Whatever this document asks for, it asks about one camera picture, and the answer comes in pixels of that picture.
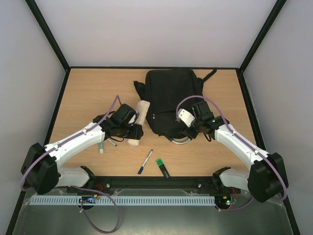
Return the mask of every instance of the marker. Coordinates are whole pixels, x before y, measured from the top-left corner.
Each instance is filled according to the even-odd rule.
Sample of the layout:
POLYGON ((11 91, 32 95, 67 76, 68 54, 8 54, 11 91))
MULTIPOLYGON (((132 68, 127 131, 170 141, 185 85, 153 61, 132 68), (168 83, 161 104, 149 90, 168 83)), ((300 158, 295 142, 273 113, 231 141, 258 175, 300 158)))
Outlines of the marker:
POLYGON ((156 163, 158 165, 158 167, 160 168, 160 170, 162 171, 162 174, 164 175, 164 177, 166 179, 170 178, 170 174, 168 173, 167 169, 165 168, 165 165, 163 164, 162 160, 156 159, 156 163))
POLYGON ((113 140, 108 139, 108 141, 109 141, 111 144, 113 144, 115 147, 117 146, 117 144, 116 144, 113 140))
POLYGON ((141 168, 140 168, 140 170, 138 172, 138 175, 140 175, 142 173, 143 168, 145 167, 145 164, 147 163, 147 161, 148 161, 149 157, 151 156, 152 152, 153 152, 153 149, 150 150, 150 153, 146 157, 146 160, 143 162, 143 164, 142 164, 142 166, 141 166, 141 168))
POLYGON ((101 141, 101 142, 99 143, 99 152, 100 152, 100 153, 103 153, 103 152, 104 152, 103 141, 101 141))

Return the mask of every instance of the backpack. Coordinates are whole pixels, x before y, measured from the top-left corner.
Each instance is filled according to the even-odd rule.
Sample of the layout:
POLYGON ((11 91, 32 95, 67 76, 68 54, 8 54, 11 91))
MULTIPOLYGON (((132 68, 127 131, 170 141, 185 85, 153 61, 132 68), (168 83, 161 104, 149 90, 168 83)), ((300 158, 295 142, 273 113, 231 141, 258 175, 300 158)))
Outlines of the backpack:
MULTIPOLYGON (((176 121, 176 107, 188 96, 202 95, 204 82, 216 71, 214 69, 201 79, 190 69, 151 70, 146 75, 145 84, 135 81, 134 86, 140 99, 150 102, 146 119, 152 131, 169 141, 185 143, 174 140, 186 137, 183 133, 185 124, 176 121)), ((189 99, 181 108, 192 113, 191 106, 200 101, 199 98, 189 99)))

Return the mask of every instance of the gray floor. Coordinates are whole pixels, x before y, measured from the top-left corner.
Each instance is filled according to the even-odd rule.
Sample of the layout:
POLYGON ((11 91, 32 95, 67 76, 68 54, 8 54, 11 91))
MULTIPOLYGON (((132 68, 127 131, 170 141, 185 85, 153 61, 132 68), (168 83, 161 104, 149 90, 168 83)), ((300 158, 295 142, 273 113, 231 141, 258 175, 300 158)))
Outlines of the gray floor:
MULTIPOLYGON (((247 198, 241 196, 238 205, 233 207, 246 201, 247 198)), ((253 202, 243 210, 232 212, 218 212, 214 207, 191 206, 121 206, 119 209, 121 223, 115 235, 292 234, 284 208, 271 203, 253 202)), ((87 213, 94 224, 103 230, 111 230, 116 223, 116 212, 113 206, 93 207, 87 213)), ((14 234, 97 235, 99 233, 79 213, 77 206, 30 206, 26 200, 14 234)))

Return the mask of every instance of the wooden tabletop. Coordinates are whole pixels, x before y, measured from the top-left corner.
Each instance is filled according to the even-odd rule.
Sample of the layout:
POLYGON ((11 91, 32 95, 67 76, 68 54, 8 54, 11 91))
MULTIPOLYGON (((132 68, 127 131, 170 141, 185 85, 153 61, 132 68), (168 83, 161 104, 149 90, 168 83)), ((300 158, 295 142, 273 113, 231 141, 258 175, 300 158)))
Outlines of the wooden tabletop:
MULTIPOLYGON (((104 114, 118 94, 122 103, 136 108, 140 101, 133 81, 145 82, 147 69, 71 69, 50 142, 56 142, 85 127, 97 115, 104 114)), ((194 70, 205 77, 211 70, 194 70)), ((254 137, 235 70, 218 70, 204 83, 203 95, 216 102, 230 123, 247 139, 254 137)), ((210 105, 215 116, 217 111, 210 105)), ((186 145, 175 145, 154 134, 147 122, 138 147, 127 141, 114 147, 104 142, 104 154, 97 144, 67 161, 64 166, 87 166, 98 176, 138 176, 138 171, 151 149, 154 150, 141 176, 162 176, 156 164, 161 158, 171 176, 211 176, 230 166, 246 166, 217 141, 208 142, 198 135, 186 145)))

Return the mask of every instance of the gray wall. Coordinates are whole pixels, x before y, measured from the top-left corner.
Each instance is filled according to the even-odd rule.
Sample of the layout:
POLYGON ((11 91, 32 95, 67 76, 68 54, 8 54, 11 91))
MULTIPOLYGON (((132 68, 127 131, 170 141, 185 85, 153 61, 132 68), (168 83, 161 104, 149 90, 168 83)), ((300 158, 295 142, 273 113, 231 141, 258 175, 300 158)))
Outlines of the gray wall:
POLYGON ((0 1, 0 234, 30 145, 43 143, 64 70, 23 0, 0 1))
POLYGON ((285 161, 302 234, 312 234, 313 1, 289 0, 245 72, 270 152, 285 161))
POLYGON ((276 0, 36 0, 71 66, 238 67, 276 0))

